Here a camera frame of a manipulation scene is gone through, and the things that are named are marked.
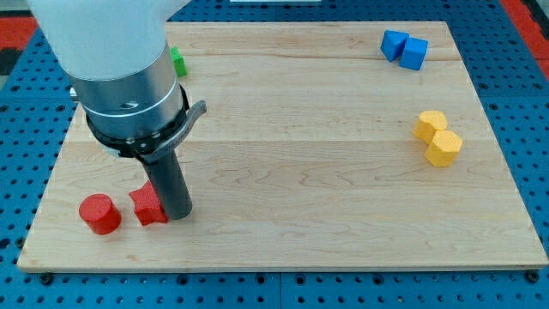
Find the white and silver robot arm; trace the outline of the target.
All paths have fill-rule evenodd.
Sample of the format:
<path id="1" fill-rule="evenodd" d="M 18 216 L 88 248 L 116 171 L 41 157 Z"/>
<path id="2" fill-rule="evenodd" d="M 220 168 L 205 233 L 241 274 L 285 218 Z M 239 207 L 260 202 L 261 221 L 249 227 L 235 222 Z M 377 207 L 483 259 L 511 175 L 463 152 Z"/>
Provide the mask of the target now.
<path id="1" fill-rule="evenodd" d="M 190 0 L 29 0 L 88 122 L 115 139 L 167 127 L 184 108 L 166 21 Z"/>

